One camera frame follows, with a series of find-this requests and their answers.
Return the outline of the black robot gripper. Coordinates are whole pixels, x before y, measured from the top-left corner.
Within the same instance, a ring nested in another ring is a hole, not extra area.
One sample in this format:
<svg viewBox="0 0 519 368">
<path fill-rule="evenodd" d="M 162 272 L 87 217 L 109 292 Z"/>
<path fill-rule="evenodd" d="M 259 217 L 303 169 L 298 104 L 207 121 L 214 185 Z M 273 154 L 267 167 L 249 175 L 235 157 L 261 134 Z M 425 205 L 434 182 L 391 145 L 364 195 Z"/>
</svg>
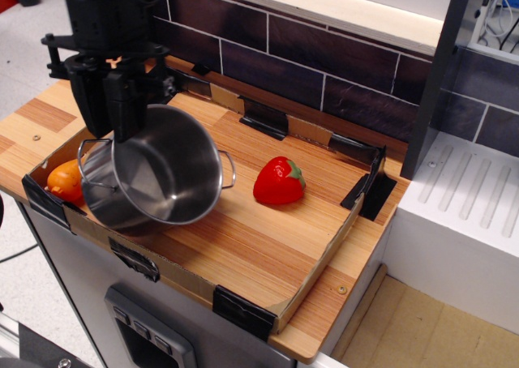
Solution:
<svg viewBox="0 0 519 368">
<path fill-rule="evenodd" d="M 137 135 L 146 122 L 143 66 L 111 70 L 104 59 L 143 61 L 163 58 L 167 48 L 152 41 L 151 12 L 161 0 L 65 0 L 71 24 L 69 36 L 48 33 L 50 76 L 68 79 L 86 127 L 96 138 L 114 132 L 123 143 Z M 86 58 L 63 61 L 58 51 L 75 51 Z"/>
</svg>

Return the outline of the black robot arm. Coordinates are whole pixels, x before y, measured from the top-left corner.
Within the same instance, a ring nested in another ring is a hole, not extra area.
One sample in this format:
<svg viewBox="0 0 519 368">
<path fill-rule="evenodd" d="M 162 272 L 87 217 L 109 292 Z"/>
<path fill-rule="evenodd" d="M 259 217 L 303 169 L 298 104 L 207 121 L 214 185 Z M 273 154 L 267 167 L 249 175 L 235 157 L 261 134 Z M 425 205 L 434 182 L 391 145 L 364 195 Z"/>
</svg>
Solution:
<svg viewBox="0 0 519 368">
<path fill-rule="evenodd" d="M 66 79 L 86 127 L 122 143 L 145 127 L 150 101 L 168 96 L 174 80 L 169 50 L 152 41 L 151 9 L 159 0 L 66 0 L 72 34 L 48 33 L 49 75 Z"/>
</svg>

